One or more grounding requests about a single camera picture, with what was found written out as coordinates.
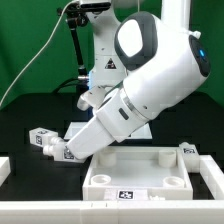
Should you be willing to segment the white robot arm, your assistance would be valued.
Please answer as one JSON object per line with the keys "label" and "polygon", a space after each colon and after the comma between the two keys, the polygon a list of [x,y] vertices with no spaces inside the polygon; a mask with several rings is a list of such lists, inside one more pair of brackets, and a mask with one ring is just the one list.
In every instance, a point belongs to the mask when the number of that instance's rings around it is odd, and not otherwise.
{"label": "white robot arm", "polygon": [[114,47],[128,75],[110,90],[95,86],[81,95],[93,118],[66,144],[77,160],[122,142],[208,78],[200,33],[189,30],[190,4],[162,0],[160,17],[138,12],[118,27]]}

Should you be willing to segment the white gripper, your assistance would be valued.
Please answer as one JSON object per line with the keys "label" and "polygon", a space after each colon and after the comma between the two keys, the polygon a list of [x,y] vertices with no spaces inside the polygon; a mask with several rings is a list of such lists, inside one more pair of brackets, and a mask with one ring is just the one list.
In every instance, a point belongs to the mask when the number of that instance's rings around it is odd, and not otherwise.
{"label": "white gripper", "polygon": [[125,140],[144,126],[147,119],[130,105],[124,89],[114,89],[95,112],[91,120],[66,144],[79,160],[107,147],[114,141]]}

